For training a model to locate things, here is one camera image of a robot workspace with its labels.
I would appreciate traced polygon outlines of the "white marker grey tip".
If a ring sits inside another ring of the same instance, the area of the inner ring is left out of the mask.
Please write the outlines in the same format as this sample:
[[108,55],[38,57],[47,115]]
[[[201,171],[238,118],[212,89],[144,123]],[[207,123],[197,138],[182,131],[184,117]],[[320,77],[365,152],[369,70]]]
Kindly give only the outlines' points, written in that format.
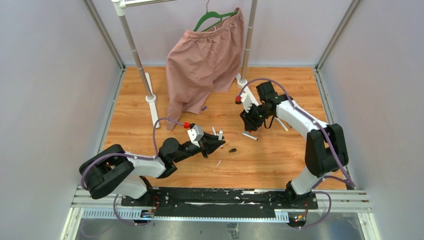
[[241,134],[244,135],[244,136],[246,136],[246,137],[248,137],[248,138],[250,138],[250,139],[252,139],[252,140],[254,140],[254,141],[257,141],[258,140],[257,137],[252,136],[249,132],[242,132]]

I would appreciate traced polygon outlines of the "white marker yellow tip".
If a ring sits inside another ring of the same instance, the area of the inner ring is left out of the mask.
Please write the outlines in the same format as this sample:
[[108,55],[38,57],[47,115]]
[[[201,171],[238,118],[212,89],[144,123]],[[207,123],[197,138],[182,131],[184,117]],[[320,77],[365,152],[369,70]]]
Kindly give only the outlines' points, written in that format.
[[278,124],[286,131],[288,132],[289,129],[287,128],[287,126],[279,119],[279,118],[275,118],[275,120],[278,122]]

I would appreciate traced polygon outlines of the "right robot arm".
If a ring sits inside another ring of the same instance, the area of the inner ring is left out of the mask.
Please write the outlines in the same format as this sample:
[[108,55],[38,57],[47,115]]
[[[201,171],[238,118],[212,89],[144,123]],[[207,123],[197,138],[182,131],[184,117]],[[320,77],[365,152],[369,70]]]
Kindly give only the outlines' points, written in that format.
[[306,141],[301,173],[286,185],[286,204],[298,209],[312,190],[324,179],[332,178],[332,172],[340,170],[342,182],[354,186],[346,170],[349,156],[344,130],[338,123],[329,124],[305,111],[278,82],[261,78],[256,87],[259,104],[245,92],[244,86],[235,97],[235,103],[243,106],[240,117],[245,131],[257,131],[268,118],[278,118],[294,128]]

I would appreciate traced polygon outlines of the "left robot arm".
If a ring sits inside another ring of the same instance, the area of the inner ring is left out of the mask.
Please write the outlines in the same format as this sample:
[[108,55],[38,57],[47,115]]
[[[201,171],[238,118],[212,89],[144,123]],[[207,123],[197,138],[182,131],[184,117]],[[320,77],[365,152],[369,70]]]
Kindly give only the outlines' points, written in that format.
[[177,171],[178,162],[196,154],[206,159],[225,142],[223,137],[209,133],[202,134],[198,141],[184,143],[169,137],[159,148],[157,157],[132,154],[120,144],[114,144],[79,167],[80,185],[94,200],[117,194],[131,197],[146,207],[153,201],[147,177],[167,178]]

